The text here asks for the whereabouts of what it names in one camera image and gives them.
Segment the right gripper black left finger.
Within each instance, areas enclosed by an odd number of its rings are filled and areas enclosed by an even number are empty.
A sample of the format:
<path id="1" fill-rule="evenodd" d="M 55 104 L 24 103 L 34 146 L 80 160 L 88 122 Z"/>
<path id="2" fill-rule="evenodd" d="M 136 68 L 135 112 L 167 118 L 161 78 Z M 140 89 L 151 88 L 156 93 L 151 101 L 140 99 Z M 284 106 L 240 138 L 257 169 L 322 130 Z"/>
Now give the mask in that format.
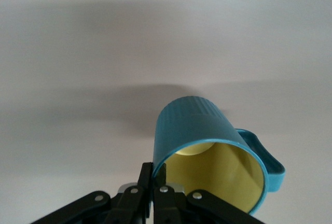
<path id="1" fill-rule="evenodd" d="M 145 223 L 149 216 L 153 164 L 142 164 L 136 183 L 122 185 L 112 198 L 94 191 L 34 223 Z"/>

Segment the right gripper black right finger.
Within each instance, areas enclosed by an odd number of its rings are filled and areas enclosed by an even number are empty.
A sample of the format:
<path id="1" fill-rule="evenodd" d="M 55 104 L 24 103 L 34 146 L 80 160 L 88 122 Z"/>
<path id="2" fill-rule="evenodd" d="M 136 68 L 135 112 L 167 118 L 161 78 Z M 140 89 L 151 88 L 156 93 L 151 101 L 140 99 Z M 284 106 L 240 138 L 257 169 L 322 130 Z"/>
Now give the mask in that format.
<path id="1" fill-rule="evenodd" d="M 184 194 L 166 183 L 163 164 L 153 177 L 154 223 L 262 223 L 252 215 L 202 189 Z"/>

